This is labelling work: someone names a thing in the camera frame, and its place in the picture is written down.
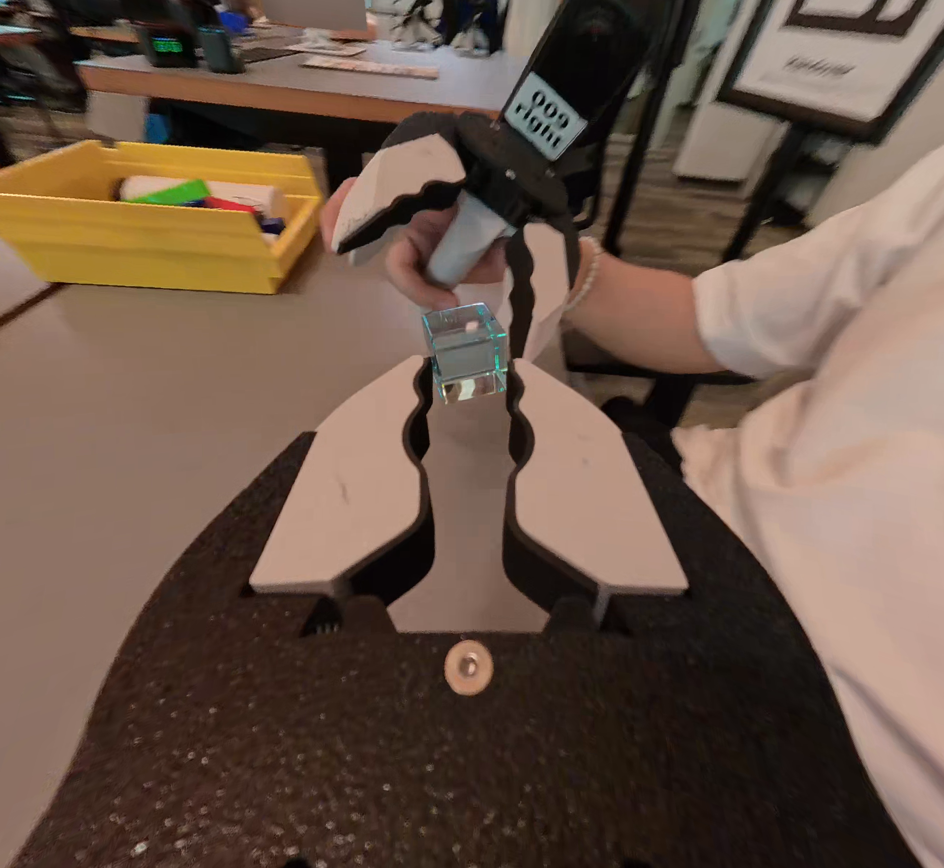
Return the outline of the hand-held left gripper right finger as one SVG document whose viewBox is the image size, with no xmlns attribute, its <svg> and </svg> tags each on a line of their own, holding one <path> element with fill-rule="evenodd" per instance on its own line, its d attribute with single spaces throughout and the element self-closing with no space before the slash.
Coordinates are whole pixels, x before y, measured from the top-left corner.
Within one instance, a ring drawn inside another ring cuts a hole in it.
<svg viewBox="0 0 944 868">
<path fill-rule="evenodd" d="M 538 607 L 684 594 L 687 577 L 620 428 L 525 359 L 513 360 L 507 380 L 513 587 Z"/>
</svg>

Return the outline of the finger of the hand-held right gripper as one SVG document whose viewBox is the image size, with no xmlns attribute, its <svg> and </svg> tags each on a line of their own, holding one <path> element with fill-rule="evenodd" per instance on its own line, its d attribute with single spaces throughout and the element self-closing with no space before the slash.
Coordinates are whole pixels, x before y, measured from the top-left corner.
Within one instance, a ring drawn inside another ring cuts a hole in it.
<svg viewBox="0 0 944 868">
<path fill-rule="evenodd" d="M 415 215 L 457 201 L 466 184 L 457 115 L 420 112 L 400 125 L 363 167 L 339 208 L 334 254 L 371 248 Z"/>
<path fill-rule="evenodd" d="M 507 243 L 507 333 L 513 360 L 534 361 L 558 337 L 581 250 L 568 219 L 532 222 Z"/>
</svg>

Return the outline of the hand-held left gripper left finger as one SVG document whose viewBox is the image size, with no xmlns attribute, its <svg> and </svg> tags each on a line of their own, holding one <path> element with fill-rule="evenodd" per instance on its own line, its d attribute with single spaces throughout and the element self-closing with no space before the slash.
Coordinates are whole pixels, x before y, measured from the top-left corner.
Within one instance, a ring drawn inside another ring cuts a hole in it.
<svg viewBox="0 0 944 868">
<path fill-rule="evenodd" d="M 431 405 L 430 360 L 413 355 L 325 418 L 250 575 L 252 591 L 390 605 L 427 575 Z"/>
</svg>

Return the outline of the clear glass cube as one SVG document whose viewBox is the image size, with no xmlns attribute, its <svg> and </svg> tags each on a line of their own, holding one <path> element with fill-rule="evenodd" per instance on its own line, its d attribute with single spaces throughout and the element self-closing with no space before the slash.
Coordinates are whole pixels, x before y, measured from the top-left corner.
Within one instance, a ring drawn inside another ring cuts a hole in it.
<svg viewBox="0 0 944 868">
<path fill-rule="evenodd" d="M 488 305 L 430 311 L 421 322 L 442 402 L 454 405 L 505 392 L 508 335 Z"/>
</svg>

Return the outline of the yellow plastic bin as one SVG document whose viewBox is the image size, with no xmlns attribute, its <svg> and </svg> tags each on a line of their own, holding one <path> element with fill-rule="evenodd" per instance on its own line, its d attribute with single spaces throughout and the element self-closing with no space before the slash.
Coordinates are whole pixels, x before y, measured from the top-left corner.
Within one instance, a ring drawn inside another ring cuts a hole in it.
<svg viewBox="0 0 944 868">
<path fill-rule="evenodd" d="M 133 203 L 120 188 L 145 178 L 249 188 L 248 211 Z M 85 141 L 2 170 L 2 239 L 52 284 L 274 294 L 317 234 L 323 195 L 297 154 Z"/>
</svg>

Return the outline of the person's right forearm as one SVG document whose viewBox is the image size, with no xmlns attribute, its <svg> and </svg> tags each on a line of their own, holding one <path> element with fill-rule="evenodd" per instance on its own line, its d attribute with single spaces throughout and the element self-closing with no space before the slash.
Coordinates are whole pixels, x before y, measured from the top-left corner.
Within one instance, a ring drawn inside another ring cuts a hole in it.
<svg viewBox="0 0 944 868">
<path fill-rule="evenodd" d="M 631 264 L 581 237 L 563 321 L 618 360 L 669 375 L 727 370 L 702 341 L 691 277 Z"/>
</svg>

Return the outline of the person's right hand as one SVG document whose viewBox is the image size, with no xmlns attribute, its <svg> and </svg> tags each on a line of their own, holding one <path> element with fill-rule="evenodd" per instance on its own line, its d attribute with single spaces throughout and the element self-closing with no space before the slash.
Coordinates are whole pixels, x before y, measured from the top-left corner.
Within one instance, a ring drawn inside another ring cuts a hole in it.
<svg viewBox="0 0 944 868">
<path fill-rule="evenodd" d="M 423 311 L 436 311 L 459 306 L 455 286 L 439 286 L 427 280 L 429 259 L 444 234 L 455 220 L 459 206 L 446 210 L 424 210 L 395 231 L 387 243 L 385 269 L 392 285 Z M 502 284 L 506 271 L 504 240 L 493 243 L 477 261 L 461 284 Z"/>
</svg>

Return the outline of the grey-top wood-edged desk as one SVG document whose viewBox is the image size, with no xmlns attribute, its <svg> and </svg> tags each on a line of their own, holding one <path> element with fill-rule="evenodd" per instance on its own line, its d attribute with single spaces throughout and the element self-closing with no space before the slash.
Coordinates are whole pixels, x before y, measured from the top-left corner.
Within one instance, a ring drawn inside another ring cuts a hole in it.
<svg viewBox="0 0 944 868">
<path fill-rule="evenodd" d="M 500 51 L 487 58 L 452 48 L 406 51 L 377 41 L 365 58 L 408 68 L 435 68 L 435 79 L 305 67 L 290 53 L 248 66 L 243 73 L 155 68 L 145 57 L 102 57 L 76 63 L 90 92 L 245 107 L 320 117 L 399 123 L 421 111 L 478 111 L 497 117 L 523 72 L 525 58 Z"/>
</svg>

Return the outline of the long white strip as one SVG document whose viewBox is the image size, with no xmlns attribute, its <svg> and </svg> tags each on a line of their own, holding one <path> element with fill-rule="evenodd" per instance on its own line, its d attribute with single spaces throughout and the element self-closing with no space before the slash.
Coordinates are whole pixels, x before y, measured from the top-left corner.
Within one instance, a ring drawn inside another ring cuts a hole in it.
<svg viewBox="0 0 944 868">
<path fill-rule="evenodd" d="M 440 77 L 440 73 L 435 66 L 401 65 L 334 56 L 314 55 L 301 62 L 301 66 L 323 71 L 390 76 L 424 81 L 435 81 Z"/>
</svg>

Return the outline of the white cylinder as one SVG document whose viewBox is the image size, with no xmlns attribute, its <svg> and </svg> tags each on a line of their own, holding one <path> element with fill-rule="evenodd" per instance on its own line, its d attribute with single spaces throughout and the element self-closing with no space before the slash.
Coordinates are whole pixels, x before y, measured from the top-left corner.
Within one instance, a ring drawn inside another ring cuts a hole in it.
<svg viewBox="0 0 944 868">
<path fill-rule="evenodd" d="M 289 217 L 287 195 L 277 187 L 212 180 L 206 181 L 206 186 L 215 201 L 251 207 L 263 219 Z"/>
</svg>

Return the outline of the dark small box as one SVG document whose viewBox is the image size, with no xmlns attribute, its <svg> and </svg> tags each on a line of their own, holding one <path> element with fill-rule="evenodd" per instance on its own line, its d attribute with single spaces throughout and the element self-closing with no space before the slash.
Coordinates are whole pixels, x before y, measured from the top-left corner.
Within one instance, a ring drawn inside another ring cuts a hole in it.
<svg viewBox="0 0 944 868">
<path fill-rule="evenodd" d="M 220 25 L 201 25 L 198 37 L 207 70 L 215 74 L 245 73 L 245 64 L 234 49 L 228 30 Z"/>
</svg>

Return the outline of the black poster easel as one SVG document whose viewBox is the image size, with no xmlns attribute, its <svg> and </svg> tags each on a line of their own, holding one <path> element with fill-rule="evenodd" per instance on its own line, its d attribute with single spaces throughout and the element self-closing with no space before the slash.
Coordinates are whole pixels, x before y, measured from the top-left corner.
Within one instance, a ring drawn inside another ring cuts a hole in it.
<svg viewBox="0 0 944 868">
<path fill-rule="evenodd" d="M 746 209 L 720 262 L 741 259 L 762 226 L 803 225 L 852 147 L 838 135 L 807 124 L 786 123 L 749 192 Z"/>
</svg>

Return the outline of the green block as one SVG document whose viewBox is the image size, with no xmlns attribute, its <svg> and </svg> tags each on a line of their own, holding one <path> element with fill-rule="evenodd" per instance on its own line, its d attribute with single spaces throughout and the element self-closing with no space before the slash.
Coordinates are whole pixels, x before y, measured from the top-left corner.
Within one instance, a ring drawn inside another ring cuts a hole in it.
<svg viewBox="0 0 944 868">
<path fill-rule="evenodd" d="M 130 181 L 126 181 L 120 192 L 124 203 L 202 208 L 211 198 L 206 183 L 199 179 L 173 182 L 147 192 L 141 191 L 141 185 L 132 189 L 129 184 Z"/>
</svg>

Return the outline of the black-framed marker poster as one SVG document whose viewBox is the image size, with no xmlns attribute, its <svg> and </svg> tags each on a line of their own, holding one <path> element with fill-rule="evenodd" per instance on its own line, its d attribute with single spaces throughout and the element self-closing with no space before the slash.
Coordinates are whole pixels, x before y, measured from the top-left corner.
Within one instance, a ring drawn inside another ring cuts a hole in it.
<svg viewBox="0 0 944 868">
<path fill-rule="evenodd" d="M 878 144 L 942 48 L 943 0 L 759 0 L 716 98 Z"/>
</svg>

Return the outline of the white tube with brown end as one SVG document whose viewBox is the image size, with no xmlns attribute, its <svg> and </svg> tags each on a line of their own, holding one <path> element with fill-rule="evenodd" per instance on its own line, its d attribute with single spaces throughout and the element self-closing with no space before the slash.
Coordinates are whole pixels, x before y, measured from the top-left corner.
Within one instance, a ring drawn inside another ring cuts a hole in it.
<svg viewBox="0 0 944 868">
<path fill-rule="evenodd" d="M 166 190 L 175 190 L 192 178 L 136 174 L 116 180 L 111 186 L 114 201 L 131 201 Z"/>
</svg>

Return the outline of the black case with green lights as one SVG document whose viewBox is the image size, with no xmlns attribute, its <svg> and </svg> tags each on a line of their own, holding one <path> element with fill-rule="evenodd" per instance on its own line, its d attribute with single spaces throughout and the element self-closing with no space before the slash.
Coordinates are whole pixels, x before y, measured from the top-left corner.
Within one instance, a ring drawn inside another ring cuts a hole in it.
<svg viewBox="0 0 944 868">
<path fill-rule="evenodd" d="M 152 67 L 198 68 L 195 37 L 191 32 L 160 25 L 135 25 L 134 29 L 142 52 Z"/>
</svg>

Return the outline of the person's white shirt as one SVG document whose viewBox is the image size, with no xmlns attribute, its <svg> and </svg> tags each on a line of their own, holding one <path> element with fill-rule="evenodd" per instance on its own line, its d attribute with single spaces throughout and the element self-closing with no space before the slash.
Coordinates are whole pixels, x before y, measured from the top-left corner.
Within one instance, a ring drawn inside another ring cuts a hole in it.
<svg viewBox="0 0 944 868">
<path fill-rule="evenodd" d="M 943 859 L 943 153 L 693 282 L 725 369 L 799 380 L 678 428 L 683 478 L 767 570 L 923 866 Z"/>
</svg>

